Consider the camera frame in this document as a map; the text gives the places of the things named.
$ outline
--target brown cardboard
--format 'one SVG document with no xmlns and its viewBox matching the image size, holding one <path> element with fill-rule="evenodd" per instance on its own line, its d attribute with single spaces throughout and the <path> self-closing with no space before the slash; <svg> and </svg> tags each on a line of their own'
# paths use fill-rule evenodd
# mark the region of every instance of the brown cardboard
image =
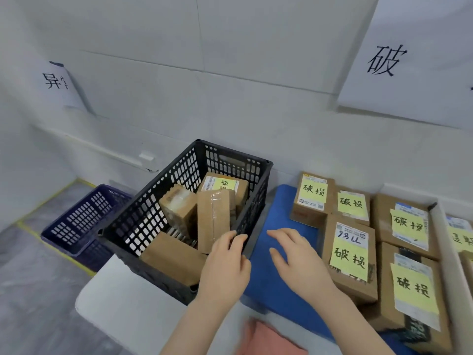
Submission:
<svg viewBox="0 0 473 355">
<path fill-rule="evenodd" d="M 197 195 L 180 184 L 173 186 L 160 200 L 159 205 L 171 227 L 185 237 L 195 238 L 197 222 Z"/>
<path fill-rule="evenodd" d="M 330 265 L 330 257 L 336 233 L 337 223 L 358 229 L 368 233 L 368 281 L 346 275 Z M 328 268 L 328 272 L 337 288 L 347 294 L 356 305 L 370 304 L 378 300 L 378 285 L 376 280 L 376 239 L 375 230 L 363 224 L 355 222 L 354 219 L 340 216 L 328 215 L 323 229 L 319 230 L 317 250 L 322 254 L 322 261 Z"/>
<path fill-rule="evenodd" d="M 414 260 L 423 263 L 432 269 L 435 298 L 437 299 L 437 306 L 439 308 L 441 331 L 427 327 L 430 334 L 430 340 L 428 342 L 406 342 L 406 345 L 418 352 L 432 352 L 434 354 L 448 354 L 452 352 L 449 320 L 443 297 L 439 263 L 419 256 L 408 250 L 399 249 L 387 243 L 378 244 L 376 250 L 378 260 L 379 301 L 376 304 L 361 308 L 364 317 L 376 331 L 394 330 L 394 333 L 399 334 L 401 331 L 405 330 L 406 322 L 409 321 L 410 318 L 394 307 L 393 273 L 390 264 L 394 263 L 394 254 L 401 254 L 409 258 L 414 258 Z"/>
<path fill-rule="evenodd" d="M 209 254 L 212 245 L 228 232 L 235 219 L 235 191 L 210 190 L 197 193 L 197 249 Z"/>
<path fill-rule="evenodd" d="M 429 259 L 440 260 L 439 243 L 435 234 L 434 223 L 429 213 L 429 250 L 405 242 L 393 236 L 391 209 L 395 209 L 396 203 L 405 203 L 412 207 L 428 212 L 427 206 L 416 202 L 410 202 L 395 198 L 390 195 L 378 193 L 371 201 L 371 227 L 375 229 L 376 241 L 386 242 L 397 247 L 407 248 L 414 253 L 426 256 Z"/>
<path fill-rule="evenodd" d="M 178 282 L 191 286 L 199 283 L 207 256 L 160 232 L 139 258 Z"/>
<path fill-rule="evenodd" d="M 298 202 L 299 199 L 299 193 L 300 193 L 300 188 L 302 185 L 302 177 L 304 174 L 307 174 L 309 176 L 325 179 L 327 181 L 327 201 L 324 205 L 323 210 L 318 210 L 314 209 L 311 207 L 308 207 L 306 205 L 300 204 Z M 311 227 L 315 228 L 320 228 L 323 227 L 325 224 L 325 220 L 327 218 L 328 214 L 332 213 L 332 210 L 334 209 L 334 197 L 336 196 L 335 194 L 335 180 L 332 178 L 325 178 L 322 176 L 318 176 L 313 173 L 309 172 L 301 172 L 299 176 L 299 183 L 298 183 L 298 189 L 296 192 L 296 197 L 294 198 L 294 204 L 292 206 L 292 212 L 289 216 L 291 220 L 298 221 L 299 223 L 304 223 L 306 225 L 309 225 Z"/>
<path fill-rule="evenodd" d="M 238 184 L 238 188 L 237 188 L 236 193 L 235 193 L 236 216 L 238 217 L 238 215 L 240 215 L 241 211 L 243 210 L 243 207 L 245 207 L 246 200 L 248 199 L 248 188 L 249 188 L 248 181 L 246 181 L 245 179 L 226 176 L 224 174 L 217 174 L 217 173 L 207 172 L 207 174 L 205 174 L 205 177 L 202 180 L 202 183 L 200 184 L 199 189 L 197 190 L 197 192 L 202 191 L 202 186 L 204 185 L 205 179 L 207 177 L 233 179 L 233 180 L 237 180 L 237 181 L 240 182 Z"/>
<path fill-rule="evenodd" d="M 460 256 L 460 260 L 462 262 L 466 281 L 470 287 L 470 293 L 473 296 L 473 253 L 464 250 L 458 255 Z"/>
<path fill-rule="evenodd" d="M 370 217 L 371 194 L 367 193 L 367 192 L 358 191 L 356 189 L 347 188 L 347 187 L 344 187 L 344 186 L 341 186 L 341 185 L 337 185 L 335 187 L 335 197 L 334 197 L 335 202 L 334 202 L 334 209 L 332 211 L 332 214 L 336 214 L 336 215 L 340 215 L 340 216 L 345 217 L 342 212 L 338 211 L 338 193 L 340 193 L 340 191 L 354 192 L 354 193 L 359 193 L 361 195 L 364 195 L 365 196 L 365 202 L 366 202 L 366 209 L 368 211 L 368 218 Z M 363 224 L 367 227 L 370 226 L 370 221 L 369 220 L 356 219 L 356 218 L 352 218 L 352 217 L 346 217 L 346 218 L 350 218 L 350 219 L 354 220 L 355 222 L 357 222 L 359 224 Z"/>
</svg>

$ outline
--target white wall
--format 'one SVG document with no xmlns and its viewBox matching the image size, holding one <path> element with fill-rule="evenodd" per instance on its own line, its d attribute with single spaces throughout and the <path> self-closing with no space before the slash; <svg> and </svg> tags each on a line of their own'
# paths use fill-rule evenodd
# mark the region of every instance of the white wall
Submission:
<svg viewBox="0 0 473 355">
<path fill-rule="evenodd" d="M 0 231 L 76 176 L 54 142 L 33 129 L 0 88 Z"/>
<path fill-rule="evenodd" d="M 272 160 L 273 185 L 304 169 L 473 199 L 470 134 L 336 107 L 376 0 L 17 1 L 96 115 L 37 115 L 48 127 L 149 151 L 160 167 L 202 138 Z M 96 183 L 152 178 L 76 145 L 67 154 Z"/>
</svg>

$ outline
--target right hand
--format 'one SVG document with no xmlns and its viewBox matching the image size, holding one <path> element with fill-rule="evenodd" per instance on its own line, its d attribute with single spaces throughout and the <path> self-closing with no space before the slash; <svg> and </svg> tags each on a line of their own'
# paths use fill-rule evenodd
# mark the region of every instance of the right hand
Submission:
<svg viewBox="0 0 473 355">
<path fill-rule="evenodd" d="M 309 241 L 289 228 L 267 231 L 267 234 L 275 238 L 286 252 L 287 262 L 275 248 L 269 249 L 279 275 L 291 290 L 314 308 L 331 299 L 338 290 Z"/>
</svg>

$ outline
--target floor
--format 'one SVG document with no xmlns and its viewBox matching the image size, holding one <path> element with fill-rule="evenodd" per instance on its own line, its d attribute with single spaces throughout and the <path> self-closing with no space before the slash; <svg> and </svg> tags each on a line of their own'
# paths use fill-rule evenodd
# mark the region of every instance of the floor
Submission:
<svg viewBox="0 0 473 355">
<path fill-rule="evenodd" d="M 91 189 L 77 181 L 0 233 L 0 354 L 130 355 L 75 311 L 90 272 L 36 237 Z"/>
</svg>

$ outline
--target blue cloth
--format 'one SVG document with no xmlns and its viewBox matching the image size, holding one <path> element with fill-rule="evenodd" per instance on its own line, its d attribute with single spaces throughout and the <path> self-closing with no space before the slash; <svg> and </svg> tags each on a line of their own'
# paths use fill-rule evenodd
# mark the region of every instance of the blue cloth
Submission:
<svg viewBox="0 0 473 355">
<path fill-rule="evenodd" d="M 274 202 L 250 257 L 251 279 L 242 302 L 259 312 L 272 311 L 312 333 L 334 341 L 330 330 L 317 312 L 292 292 L 281 279 L 269 254 L 269 248 L 275 248 L 287 260 L 279 243 L 266 234 L 267 230 L 279 228 L 296 229 L 316 248 L 318 229 L 289 219 L 296 191 L 296 188 L 289 185 L 280 185 L 276 190 Z M 397 355 L 417 354 L 388 335 L 383 336 L 383 339 Z"/>
</svg>

